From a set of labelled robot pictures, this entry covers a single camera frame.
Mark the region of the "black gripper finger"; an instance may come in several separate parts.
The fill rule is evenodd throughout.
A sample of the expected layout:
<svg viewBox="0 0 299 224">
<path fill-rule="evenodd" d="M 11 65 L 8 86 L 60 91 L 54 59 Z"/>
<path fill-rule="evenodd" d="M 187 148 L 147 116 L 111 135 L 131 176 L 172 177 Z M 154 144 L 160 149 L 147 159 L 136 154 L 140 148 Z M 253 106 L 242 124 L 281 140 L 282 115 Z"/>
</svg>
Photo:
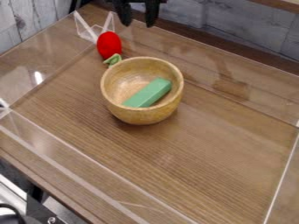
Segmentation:
<svg viewBox="0 0 299 224">
<path fill-rule="evenodd" d="M 159 17 L 160 0 L 144 0 L 144 7 L 146 7 L 144 12 L 146 26 L 152 27 Z"/>
<path fill-rule="evenodd" d="M 112 4 L 122 24 L 124 26 L 130 26 L 132 23 L 131 4 L 128 3 L 127 0 L 112 0 Z"/>
</svg>

